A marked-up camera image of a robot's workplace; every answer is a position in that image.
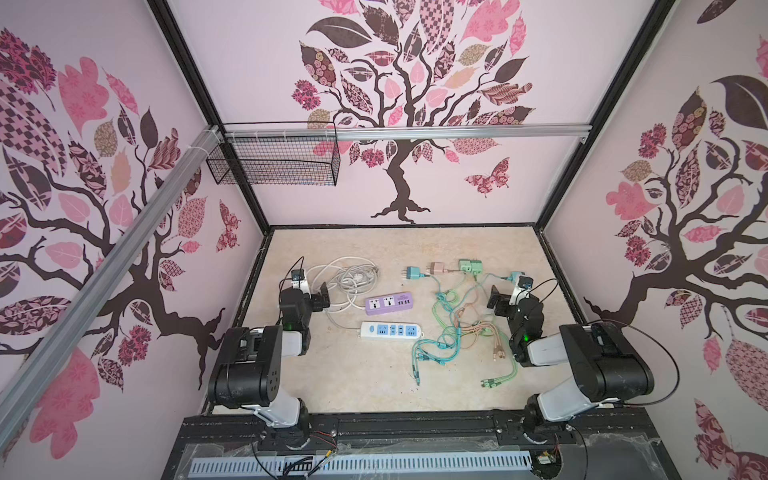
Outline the light teal charger plug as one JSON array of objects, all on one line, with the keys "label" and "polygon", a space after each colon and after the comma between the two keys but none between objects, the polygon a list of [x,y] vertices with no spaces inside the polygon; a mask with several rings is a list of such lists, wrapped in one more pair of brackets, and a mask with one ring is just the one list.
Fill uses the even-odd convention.
[{"label": "light teal charger plug", "polygon": [[513,284],[516,284],[521,275],[523,275],[523,272],[520,272],[520,271],[511,272],[507,280]]}]

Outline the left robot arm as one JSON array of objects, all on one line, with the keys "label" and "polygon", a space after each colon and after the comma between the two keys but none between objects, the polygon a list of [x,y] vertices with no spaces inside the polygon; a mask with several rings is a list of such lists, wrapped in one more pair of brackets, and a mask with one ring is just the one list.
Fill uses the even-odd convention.
[{"label": "left robot arm", "polygon": [[279,295],[280,323],[228,329],[208,382],[208,401],[229,410],[248,410],[273,429],[308,434],[304,401],[280,387],[282,361],[308,352],[312,314],[329,307],[325,283],[317,293],[291,287]]}]

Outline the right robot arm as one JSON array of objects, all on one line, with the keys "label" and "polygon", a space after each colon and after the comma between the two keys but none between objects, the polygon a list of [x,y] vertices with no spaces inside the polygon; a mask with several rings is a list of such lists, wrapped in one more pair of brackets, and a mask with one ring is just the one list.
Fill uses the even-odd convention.
[{"label": "right robot arm", "polygon": [[570,368],[566,380],[527,400],[522,424],[530,430],[564,423],[602,404],[632,400],[654,389],[650,367],[616,323],[564,324],[556,334],[545,336],[539,298],[503,294],[496,287],[491,288],[487,308],[507,320],[509,348],[520,366]]}]

